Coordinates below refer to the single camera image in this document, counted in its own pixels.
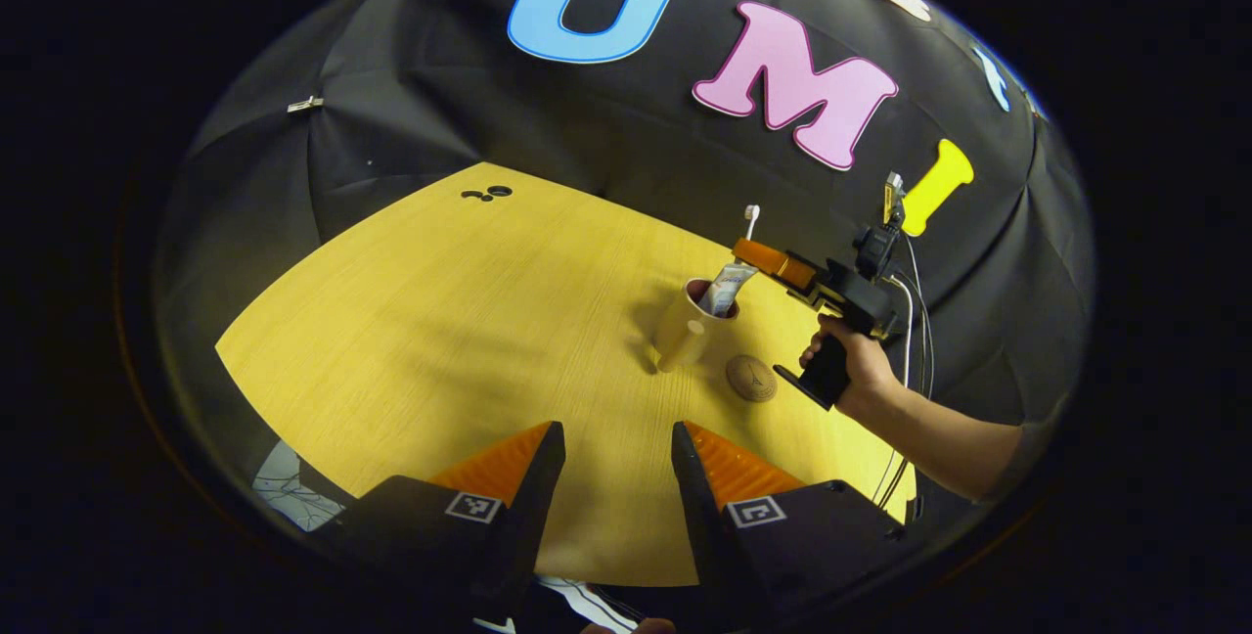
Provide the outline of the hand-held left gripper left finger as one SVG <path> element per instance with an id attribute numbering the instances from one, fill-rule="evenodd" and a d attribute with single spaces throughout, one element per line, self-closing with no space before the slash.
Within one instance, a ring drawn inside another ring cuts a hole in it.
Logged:
<path id="1" fill-rule="evenodd" d="M 563 425 L 541 422 L 433 477 L 386 477 L 327 522 L 323 545 L 426 629 L 507 621 L 535 576 L 563 461 Z"/>

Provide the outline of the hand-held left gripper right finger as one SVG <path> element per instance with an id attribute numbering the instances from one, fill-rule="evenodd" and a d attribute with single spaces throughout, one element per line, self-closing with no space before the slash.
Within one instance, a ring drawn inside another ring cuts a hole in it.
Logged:
<path id="1" fill-rule="evenodd" d="M 804 482 L 690 421 L 671 464 L 694 566 L 726 621 L 800 621 L 905 559 L 905 527 L 843 479 Z"/>

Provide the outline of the white toothpaste tube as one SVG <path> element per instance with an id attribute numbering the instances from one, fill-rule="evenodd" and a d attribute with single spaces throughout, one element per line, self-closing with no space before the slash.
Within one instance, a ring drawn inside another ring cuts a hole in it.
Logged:
<path id="1" fill-rule="evenodd" d="M 707 316 L 729 318 L 732 316 L 734 304 L 737 303 L 737 292 L 756 273 L 757 268 L 754 264 L 742 261 L 725 264 L 714 281 L 707 284 L 707 291 L 700 301 L 700 308 Z"/>

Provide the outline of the round cork coaster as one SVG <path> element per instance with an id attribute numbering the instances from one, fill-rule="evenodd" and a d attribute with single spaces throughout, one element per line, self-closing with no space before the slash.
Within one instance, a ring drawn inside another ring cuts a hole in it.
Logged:
<path id="1" fill-rule="evenodd" d="M 764 403 L 777 396 L 777 376 L 754 356 L 732 356 L 725 365 L 725 376 L 742 401 Z"/>

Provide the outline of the beige cup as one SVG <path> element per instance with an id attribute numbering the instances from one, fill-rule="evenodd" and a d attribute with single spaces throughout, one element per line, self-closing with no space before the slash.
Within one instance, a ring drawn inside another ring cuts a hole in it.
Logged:
<path id="1" fill-rule="evenodd" d="M 739 317 L 737 299 L 724 316 L 710 314 L 700 304 L 712 284 L 710 279 L 691 278 L 666 304 L 651 340 L 654 367 L 660 372 L 697 365 L 732 333 Z"/>

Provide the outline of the wooden desktop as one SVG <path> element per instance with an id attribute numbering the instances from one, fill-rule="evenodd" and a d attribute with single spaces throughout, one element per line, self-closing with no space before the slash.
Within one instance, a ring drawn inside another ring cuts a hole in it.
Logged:
<path id="1" fill-rule="evenodd" d="M 696 581 L 671 434 L 714 430 L 777 469 L 864 495 L 898 465 L 779 385 L 747 402 L 726 362 L 794 365 L 818 330 L 765 279 L 696 365 L 654 370 L 654 322 L 725 243 L 545 179 L 471 165 L 332 238 L 247 306 L 217 352 L 245 401 L 336 486 L 433 477 L 547 421 L 566 462 L 537 570 L 632 588 Z"/>

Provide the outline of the black backdrop cloth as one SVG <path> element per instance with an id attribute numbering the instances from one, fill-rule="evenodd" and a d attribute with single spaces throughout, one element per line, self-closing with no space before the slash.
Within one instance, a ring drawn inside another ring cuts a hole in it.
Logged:
<path id="1" fill-rule="evenodd" d="M 326 105 L 287 113 L 310 95 Z M 997 54 L 926 0 L 332 0 L 270 45 L 182 162 L 154 256 L 185 411 L 234 471 L 278 436 L 212 345 L 304 256 L 475 165 L 725 243 L 849 258 L 889 167 L 952 137 L 974 179 L 909 246 L 939 405 L 1050 436 L 1090 341 L 1096 243 L 1070 152 Z"/>

